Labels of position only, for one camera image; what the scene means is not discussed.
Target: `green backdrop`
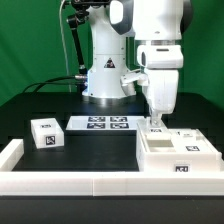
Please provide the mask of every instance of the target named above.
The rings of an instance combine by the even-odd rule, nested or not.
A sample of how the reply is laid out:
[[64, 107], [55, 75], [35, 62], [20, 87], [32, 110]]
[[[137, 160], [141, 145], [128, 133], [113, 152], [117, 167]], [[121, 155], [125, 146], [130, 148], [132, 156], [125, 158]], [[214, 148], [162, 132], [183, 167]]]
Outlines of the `green backdrop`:
[[[59, 26], [60, 0], [0, 0], [0, 105], [27, 85], [66, 75]], [[224, 1], [193, 0], [194, 18], [183, 35], [185, 64], [179, 91], [194, 92], [224, 109]], [[63, 12], [64, 21], [73, 9]], [[73, 40], [66, 22], [71, 74], [77, 73]], [[79, 29], [84, 60], [91, 66], [89, 25]], [[133, 59], [128, 60], [132, 66]], [[46, 87], [44, 91], [68, 91]]]

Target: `white box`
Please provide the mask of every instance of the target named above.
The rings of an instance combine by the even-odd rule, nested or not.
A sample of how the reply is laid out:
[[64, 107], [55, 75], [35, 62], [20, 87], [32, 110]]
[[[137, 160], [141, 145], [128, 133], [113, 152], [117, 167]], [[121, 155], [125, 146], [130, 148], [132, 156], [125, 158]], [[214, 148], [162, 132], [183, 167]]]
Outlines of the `white box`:
[[37, 149], [64, 146], [64, 132], [55, 118], [31, 120]]
[[164, 127], [163, 124], [160, 129], [153, 131], [146, 119], [138, 121], [136, 156], [140, 171], [157, 173], [221, 170], [222, 154], [199, 130]]

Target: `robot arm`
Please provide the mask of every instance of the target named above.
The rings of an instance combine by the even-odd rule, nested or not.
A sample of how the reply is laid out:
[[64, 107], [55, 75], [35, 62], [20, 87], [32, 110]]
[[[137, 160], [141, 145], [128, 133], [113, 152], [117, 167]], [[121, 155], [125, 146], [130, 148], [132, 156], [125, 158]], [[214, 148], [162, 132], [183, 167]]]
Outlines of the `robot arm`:
[[136, 79], [149, 104], [151, 125], [160, 126], [162, 114], [172, 113], [175, 106], [177, 69], [183, 66], [181, 47], [176, 41], [189, 25], [190, 19], [182, 22], [183, 15], [189, 17], [189, 7], [190, 0], [113, 0], [110, 4], [114, 29], [120, 34], [131, 30], [135, 40], [142, 43], [137, 49], [137, 61], [144, 71], [142, 76], [136, 74]]

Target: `black table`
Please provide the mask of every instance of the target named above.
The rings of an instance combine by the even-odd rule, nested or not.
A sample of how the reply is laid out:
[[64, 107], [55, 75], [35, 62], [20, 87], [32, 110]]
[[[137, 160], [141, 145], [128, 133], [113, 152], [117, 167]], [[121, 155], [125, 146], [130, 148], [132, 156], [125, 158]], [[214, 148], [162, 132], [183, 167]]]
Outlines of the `black table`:
[[[0, 108], [0, 147], [11, 139], [23, 138], [25, 154], [17, 170], [137, 171], [135, 131], [66, 132], [71, 115], [147, 116], [148, 106], [138, 94], [136, 101], [120, 106], [102, 107], [82, 101], [75, 93], [19, 94]], [[168, 128], [198, 128], [209, 141], [224, 152], [224, 112], [202, 96], [179, 93], [173, 114], [163, 116]], [[76, 159], [66, 158], [72, 150], [53, 153], [64, 156], [60, 164], [49, 159], [49, 152], [36, 152], [30, 134], [30, 120], [54, 117], [65, 131], [66, 147], [77, 149], [91, 145], [89, 158], [83, 150]], [[214, 196], [133, 196], [133, 197], [15, 197], [0, 200], [1, 223], [223, 223], [224, 198]]]

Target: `white cube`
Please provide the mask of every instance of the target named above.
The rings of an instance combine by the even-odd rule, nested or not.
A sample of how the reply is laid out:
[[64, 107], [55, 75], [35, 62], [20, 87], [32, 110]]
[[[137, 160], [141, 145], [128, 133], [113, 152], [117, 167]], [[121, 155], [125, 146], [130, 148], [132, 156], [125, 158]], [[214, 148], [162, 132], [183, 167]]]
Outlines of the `white cube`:
[[31, 120], [37, 149], [64, 146], [64, 132], [55, 118]]

